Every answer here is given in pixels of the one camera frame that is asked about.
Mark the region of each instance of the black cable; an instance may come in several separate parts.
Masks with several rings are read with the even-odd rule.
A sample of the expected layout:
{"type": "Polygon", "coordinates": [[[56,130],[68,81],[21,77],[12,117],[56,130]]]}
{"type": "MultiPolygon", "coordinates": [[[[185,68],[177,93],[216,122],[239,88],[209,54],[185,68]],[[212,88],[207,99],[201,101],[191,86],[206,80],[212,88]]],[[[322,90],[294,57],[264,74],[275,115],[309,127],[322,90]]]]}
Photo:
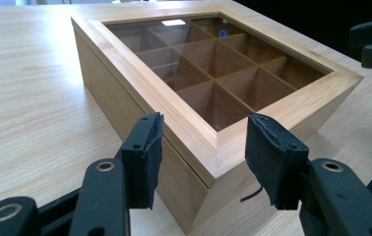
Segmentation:
{"type": "Polygon", "coordinates": [[[259,190],[257,190],[256,192],[254,192],[253,194],[251,194],[251,195],[249,195],[247,197],[242,198],[239,202],[242,203],[244,201],[247,201],[247,200],[255,197],[256,195],[260,194],[262,191],[263,191],[263,186],[260,186],[260,189],[259,190]]]}

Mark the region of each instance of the glass panel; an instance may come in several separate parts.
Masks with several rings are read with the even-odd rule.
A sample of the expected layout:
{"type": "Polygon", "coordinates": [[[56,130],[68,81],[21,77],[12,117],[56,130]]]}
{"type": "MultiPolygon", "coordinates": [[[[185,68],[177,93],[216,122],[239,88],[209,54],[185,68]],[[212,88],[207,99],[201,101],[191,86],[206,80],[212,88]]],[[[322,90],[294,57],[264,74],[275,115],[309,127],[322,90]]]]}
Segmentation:
{"type": "Polygon", "coordinates": [[[226,17],[107,27],[216,131],[325,76],[226,17]]]}

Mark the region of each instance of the workbench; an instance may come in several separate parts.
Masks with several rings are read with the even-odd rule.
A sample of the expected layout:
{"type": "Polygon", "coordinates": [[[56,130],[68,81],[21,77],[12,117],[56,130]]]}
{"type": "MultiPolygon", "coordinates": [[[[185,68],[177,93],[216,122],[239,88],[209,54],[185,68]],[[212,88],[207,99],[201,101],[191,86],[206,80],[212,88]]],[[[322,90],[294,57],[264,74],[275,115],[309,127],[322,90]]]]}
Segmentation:
{"type": "MultiPolygon", "coordinates": [[[[125,4],[146,3],[0,7],[0,200],[29,196],[41,207],[79,188],[92,162],[118,151],[121,139],[84,86],[70,17],[124,11],[125,4]]],[[[305,144],[311,159],[342,161],[368,184],[372,70],[260,14],[251,18],[364,77],[305,144]]],[[[190,235],[303,235],[297,211],[277,211],[268,202],[254,207],[255,201],[227,204],[190,235]]],[[[131,210],[131,220],[132,235],[184,235],[158,196],[153,210],[131,210]]]]}

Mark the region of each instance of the clamp jaw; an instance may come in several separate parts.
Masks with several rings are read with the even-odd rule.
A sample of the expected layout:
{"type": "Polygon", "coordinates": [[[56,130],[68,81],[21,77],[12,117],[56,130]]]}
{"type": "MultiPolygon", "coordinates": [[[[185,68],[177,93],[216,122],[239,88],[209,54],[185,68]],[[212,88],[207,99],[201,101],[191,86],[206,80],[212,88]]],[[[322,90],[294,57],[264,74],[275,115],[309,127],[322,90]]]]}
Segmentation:
{"type": "Polygon", "coordinates": [[[298,209],[305,235],[372,235],[372,193],[345,164],[309,148],[271,117],[248,117],[245,159],[277,209],[298,209]]]}
{"type": "Polygon", "coordinates": [[[140,118],[114,158],[92,163],[82,187],[37,208],[29,197],[0,201],[0,236],[131,235],[130,208],[153,208],[163,116],[140,118]]]}

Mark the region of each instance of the wooden tea box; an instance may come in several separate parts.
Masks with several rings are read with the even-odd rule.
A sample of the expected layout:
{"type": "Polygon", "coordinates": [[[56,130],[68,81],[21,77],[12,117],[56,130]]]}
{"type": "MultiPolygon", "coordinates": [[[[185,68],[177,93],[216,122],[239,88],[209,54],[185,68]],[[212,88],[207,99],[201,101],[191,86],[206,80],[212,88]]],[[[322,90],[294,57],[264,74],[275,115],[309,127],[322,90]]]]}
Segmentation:
{"type": "Polygon", "coordinates": [[[72,18],[83,79],[123,141],[138,118],[164,115],[157,192],[186,233],[256,182],[244,160],[250,112],[304,141],[362,79],[233,1],[114,8],[72,18]]]}

